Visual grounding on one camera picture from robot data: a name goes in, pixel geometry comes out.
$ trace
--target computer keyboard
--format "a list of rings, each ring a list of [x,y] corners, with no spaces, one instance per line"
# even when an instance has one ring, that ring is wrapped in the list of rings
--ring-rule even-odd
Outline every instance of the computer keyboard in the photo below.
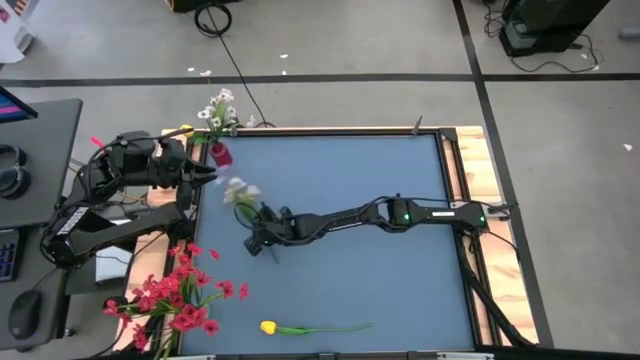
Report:
[[[18,230],[0,231],[0,282],[16,279],[22,241]]]

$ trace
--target concrete floor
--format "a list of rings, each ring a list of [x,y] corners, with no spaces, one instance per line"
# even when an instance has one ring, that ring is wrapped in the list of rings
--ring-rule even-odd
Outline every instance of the concrete floor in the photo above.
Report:
[[[519,74],[497,38],[482,31],[480,0],[463,0],[480,68]],[[230,5],[225,39],[246,75],[471,74],[451,1],[244,0]],[[640,72],[640,43],[617,31],[640,24],[640,4],[612,0],[586,34],[605,62],[598,73]],[[41,1],[32,19],[39,40],[0,79],[122,79],[198,76],[187,68],[235,72],[220,42],[200,35],[189,15],[156,0]],[[286,59],[279,55],[288,54]],[[588,65],[573,51],[523,59]],[[544,69],[542,73],[561,73]],[[267,119],[279,126],[485,125],[473,82],[378,81],[250,85]],[[536,267],[555,345],[640,353],[640,82],[487,83]],[[241,117],[255,109],[240,86]],[[89,136],[157,133],[197,123],[206,85],[11,88],[27,101],[85,102],[74,156],[93,151]],[[627,152],[623,144],[634,145]],[[106,293],[74,298],[77,337],[3,359],[88,356],[113,339],[115,322],[99,314]]]

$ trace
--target gray desk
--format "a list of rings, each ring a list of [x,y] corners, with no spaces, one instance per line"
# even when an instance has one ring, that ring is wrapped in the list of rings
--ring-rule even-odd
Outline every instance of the gray desk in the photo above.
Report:
[[[28,225],[44,223],[53,214],[53,206],[62,193],[82,102],[65,100],[30,106],[39,113],[37,119],[0,125],[0,143],[18,145],[27,152],[27,168],[33,178],[23,197],[0,199],[0,229],[22,227],[26,234],[18,277],[13,282],[0,283],[0,350],[38,346],[61,335],[59,330],[64,328],[68,309],[67,274],[57,270],[36,288],[42,292],[36,333],[21,341],[9,333],[9,309],[15,298],[54,268],[40,254],[37,227]]]
[[[31,186],[20,198],[0,199],[0,229],[47,222],[60,199],[67,164],[76,137],[82,101],[78,99],[29,104],[38,118],[0,125],[0,144],[16,145],[27,153],[25,169]],[[6,165],[2,156],[0,165]]]

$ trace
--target monitor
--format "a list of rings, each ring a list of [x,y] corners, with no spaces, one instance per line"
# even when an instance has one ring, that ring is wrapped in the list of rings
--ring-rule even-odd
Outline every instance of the monitor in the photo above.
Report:
[[[0,86],[0,124],[33,119],[38,113]]]

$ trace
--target wooden table frame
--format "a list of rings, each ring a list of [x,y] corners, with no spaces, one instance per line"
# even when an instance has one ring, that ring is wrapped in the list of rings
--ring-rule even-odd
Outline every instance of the wooden table frame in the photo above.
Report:
[[[367,127],[367,128],[270,128],[270,129],[239,129],[238,136],[312,136],[319,134],[331,135],[409,135],[410,127]],[[421,133],[433,133],[438,131],[437,141],[444,149],[443,173],[451,184],[449,190],[450,197],[454,199],[470,198],[477,201],[501,203],[502,196],[496,181],[493,162],[489,154],[484,131],[480,126],[461,126],[449,128],[422,127]],[[186,144],[184,136],[178,137]],[[191,149],[193,159],[200,160],[203,149],[200,146],[188,147]],[[150,189],[148,203],[151,206],[160,206],[175,200],[175,190],[171,189]],[[512,241],[510,221],[497,218],[488,218],[489,228],[492,232],[502,236],[508,241]],[[145,246],[156,235],[150,234],[138,239],[136,251]],[[536,330],[531,307],[525,289],[526,275],[521,271],[518,258],[514,249],[505,244],[500,239],[484,234],[480,237],[479,251],[471,253],[469,249],[470,239],[465,239],[467,258],[474,267],[481,282],[488,284],[491,296],[505,313],[507,318],[518,329],[518,331],[528,340],[538,342],[538,331]],[[126,296],[132,298],[131,291],[142,285],[142,282],[149,274],[154,274],[156,278],[161,278],[169,265],[166,262],[169,240],[167,236],[161,236],[157,241],[140,253],[131,269],[130,277],[127,281]],[[477,294],[469,293],[468,303],[473,304],[470,313],[474,316],[477,326],[472,320],[474,343],[476,345],[508,345],[504,337],[479,300]],[[136,322],[144,324],[145,318],[136,319]],[[120,341],[114,349],[121,349],[130,342],[131,326],[125,330]]]

